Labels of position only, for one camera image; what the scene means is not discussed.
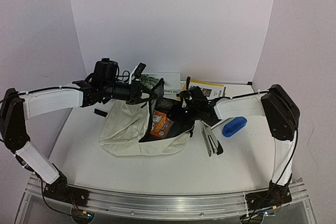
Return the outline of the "white palm leaf book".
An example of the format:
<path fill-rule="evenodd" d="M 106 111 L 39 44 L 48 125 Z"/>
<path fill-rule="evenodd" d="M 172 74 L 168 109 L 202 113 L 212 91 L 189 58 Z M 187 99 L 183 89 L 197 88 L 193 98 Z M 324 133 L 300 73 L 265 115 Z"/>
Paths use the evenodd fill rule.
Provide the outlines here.
<path fill-rule="evenodd" d="M 180 73 L 147 72 L 141 75 L 140 82 L 152 89 L 161 79 L 164 80 L 164 94 L 175 95 L 181 90 Z"/>

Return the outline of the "orange cover paperback book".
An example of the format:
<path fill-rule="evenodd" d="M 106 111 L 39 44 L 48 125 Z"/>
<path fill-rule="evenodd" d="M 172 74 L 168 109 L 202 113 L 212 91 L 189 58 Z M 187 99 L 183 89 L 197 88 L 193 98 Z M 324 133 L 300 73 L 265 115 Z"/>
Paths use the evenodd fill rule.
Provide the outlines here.
<path fill-rule="evenodd" d="M 152 116 L 150 134 L 164 139 L 168 135 L 173 123 L 174 122 L 170 120 L 165 113 L 155 110 Z"/>

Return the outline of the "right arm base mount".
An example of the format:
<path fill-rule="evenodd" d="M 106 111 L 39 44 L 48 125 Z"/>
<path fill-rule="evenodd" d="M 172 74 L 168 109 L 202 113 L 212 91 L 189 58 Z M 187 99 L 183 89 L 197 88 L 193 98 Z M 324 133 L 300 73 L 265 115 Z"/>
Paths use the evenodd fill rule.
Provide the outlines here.
<path fill-rule="evenodd" d="M 289 190 L 290 180 L 286 184 L 278 185 L 269 182 L 267 190 L 256 193 L 248 193 L 245 196 L 249 210 L 258 210 L 273 206 L 280 206 L 292 201 L 292 196 Z"/>

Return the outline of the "cream canvas backpack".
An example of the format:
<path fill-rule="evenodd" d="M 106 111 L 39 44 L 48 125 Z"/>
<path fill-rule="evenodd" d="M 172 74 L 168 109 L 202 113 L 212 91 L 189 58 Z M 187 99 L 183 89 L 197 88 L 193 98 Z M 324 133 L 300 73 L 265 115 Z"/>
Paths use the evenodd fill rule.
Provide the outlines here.
<path fill-rule="evenodd" d="M 164 139 L 150 134 L 155 110 L 167 115 L 170 108 L 180 101 L 163 96 L 160 100 L 128 105 L 116 101 L 107 114 L 99 144 L 114 156 L 159 156 L 182 151 L 193 135 L 194 124 L 173 121 Z"/>

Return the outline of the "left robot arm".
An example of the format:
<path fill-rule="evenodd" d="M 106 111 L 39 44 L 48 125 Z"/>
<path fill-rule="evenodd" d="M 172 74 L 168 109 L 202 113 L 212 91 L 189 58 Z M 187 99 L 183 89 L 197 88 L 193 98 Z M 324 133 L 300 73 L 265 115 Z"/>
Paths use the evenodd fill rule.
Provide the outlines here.
<path fill-rule="evenodd" d="M 144 63 L 139 63 L 122 74 L 116 61 L 103 58 L 96 62 L 93 72 L 85 79 L 71 84 L 30 91 L 7 89 L 1 99 L 1 141 L 24 169 L 50 185 L 49 189 L 57 199 L 67 200 L 71 192 L 65 185 L 66 177 L 36 146 L 29 135 L 29 126 L 38 118 L 109 100 L 128 105 L 152 102 L 159 98 L 159 93 L 141 83 L 145 68 Z"/>

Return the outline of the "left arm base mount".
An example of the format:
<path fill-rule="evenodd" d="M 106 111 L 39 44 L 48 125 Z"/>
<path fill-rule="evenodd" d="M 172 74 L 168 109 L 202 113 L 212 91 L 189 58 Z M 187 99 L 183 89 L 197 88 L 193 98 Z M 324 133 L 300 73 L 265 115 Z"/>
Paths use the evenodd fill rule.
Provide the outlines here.
<path fill-rule="evenodd" d="M 65 175 L 60 174 L 52 184 L 45 184 L 43 196 L 59 202 L 72 204 L 75 208 L 85 207 L 89 192 L 86 189 L 70 186 Z"/>

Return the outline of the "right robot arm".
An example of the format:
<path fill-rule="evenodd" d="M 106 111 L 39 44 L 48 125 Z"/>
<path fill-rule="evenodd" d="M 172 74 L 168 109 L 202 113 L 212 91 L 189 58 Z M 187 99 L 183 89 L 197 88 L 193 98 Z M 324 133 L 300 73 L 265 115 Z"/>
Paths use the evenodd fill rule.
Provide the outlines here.
<path fill-rule="evenodd" d="M 213 99 L 207 99 L 200 87 L 191 87 L 177 94 L 177 97 L 181 99 L 180 102 L 173 105 L 167 114 L 175 122 L 188 124 L 196 120 L 264 117 L 275 141 L 271 185 L 288 185 L 297 148 L 300 110 L 281 85 L 273 84 L 267 90 Z"/>

